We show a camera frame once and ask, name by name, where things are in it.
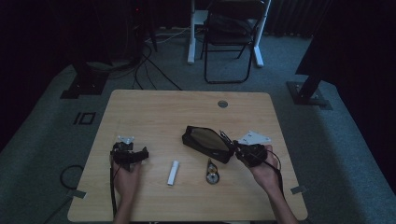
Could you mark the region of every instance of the gray tape piece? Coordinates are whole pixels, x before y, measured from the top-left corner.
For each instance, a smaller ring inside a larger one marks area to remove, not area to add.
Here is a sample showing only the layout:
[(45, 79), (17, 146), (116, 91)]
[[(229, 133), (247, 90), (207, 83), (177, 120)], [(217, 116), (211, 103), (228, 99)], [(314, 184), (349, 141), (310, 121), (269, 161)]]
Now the gray tape piece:
[(70, 198), (78, 197), (80, 199), (84, 199), (86, 195), (87, 195), (86, 192), (79, 191), (77, 189), (71, 189), (67, 192), (67, 196)]
[(298, 186), (290, 189), (292, 194), (305, 193), (308, 189), (305, 186)]

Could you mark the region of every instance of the chair backrest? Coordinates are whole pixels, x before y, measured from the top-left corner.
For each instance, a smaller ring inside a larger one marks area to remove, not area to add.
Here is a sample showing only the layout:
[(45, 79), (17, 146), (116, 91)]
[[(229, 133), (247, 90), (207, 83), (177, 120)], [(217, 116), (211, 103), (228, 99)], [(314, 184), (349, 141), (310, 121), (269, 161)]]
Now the chair backrest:
[(213, 0), (209, 13), (220, 14), (236, 20), (260, 20), (264, 16), (262, 0)]

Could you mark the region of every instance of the forearm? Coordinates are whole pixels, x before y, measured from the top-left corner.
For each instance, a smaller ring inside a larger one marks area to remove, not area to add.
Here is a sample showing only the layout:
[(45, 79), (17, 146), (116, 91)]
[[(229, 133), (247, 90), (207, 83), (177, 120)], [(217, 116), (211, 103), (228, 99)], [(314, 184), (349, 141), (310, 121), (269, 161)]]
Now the forearm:
[(278, 224), (298, 223), (297, 218), (291, 212), (289, 205), (283, 198), (280, 189), (268, 191), (267, 194), (270, 199), (271, 207), (274, 211), (274, 215)]
[(126, 224), (130, 222), (132, 214), (132, 202), (120, 202), (113, 224)]

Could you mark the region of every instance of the stand base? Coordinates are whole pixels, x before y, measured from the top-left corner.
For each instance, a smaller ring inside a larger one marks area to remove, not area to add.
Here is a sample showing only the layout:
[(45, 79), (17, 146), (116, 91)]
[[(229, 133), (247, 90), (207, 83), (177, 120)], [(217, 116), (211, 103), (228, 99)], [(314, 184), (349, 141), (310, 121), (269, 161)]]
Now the stand base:
[(90, 84), (80, 85), (78, 75), (70, 85), (69, 90), (64, 91), (61, 99), (77, 99), (80, 95), (100, 95), (106, 85), (109, 73), (94, 73), (95, 79)]
[(318, 105), (322, 110), (332, 110), (332, 106), (328, 100), (323, 99), (320, 90), (317, 89), (310, 98), (304, 98), (299, 95), (303, 82), (286, 82), (288, 85), (291, 97), (297, 105)]

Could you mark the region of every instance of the gray carpet floor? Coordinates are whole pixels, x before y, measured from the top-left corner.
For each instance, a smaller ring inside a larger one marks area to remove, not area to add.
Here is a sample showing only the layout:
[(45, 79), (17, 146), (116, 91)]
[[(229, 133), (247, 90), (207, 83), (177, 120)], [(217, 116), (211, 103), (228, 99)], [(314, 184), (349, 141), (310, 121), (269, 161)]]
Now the gray carpet floor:
[[(307, 188), (303, 195), (308, 220), (302, 223), (395, 223), (395, 195), (336, 88), (325, 82), (319, 85), (332, 110), (295, 105), (290, 97), (286, 82), (306, 80), (306, 76), (294, 74), (310, 39), (265, 35), (261, 41), (264, 67), (252, 66), (245, 83), (227, 85), (205, 83), (199, 41), (195, 64), (187, 64), (188, 43), (183, 36), (159, 39), (158, 52), (149, 56), (183, 91), (259, 91), (271, 95), (299, 183)], [(239, 61), (226, 58), (225, 63), (220, 62), (220, 56), (215, 57), (210, 76), (245, 74), (246, 56)], [(60, 99), (75, 75), (69, 66), (52, 80), (0, 154), (2, 224), (45, 223), (49, 217), (48, 223), (70, 223), (68, 189), (60, 182), (61, 172), (70, 165), (85, 165), (111, 92), (139, 89), (134, 84), (134, 70), (115, 72), (101, 95)], [(144, 89), (177, 90), (149, 62), (137, 70), (137, 80)], [(75, 123), (78, 113), (95, 113), (92, 124)], [(79, 169), (69, 171), (65, 182), (74, 186), (80, 175)]]

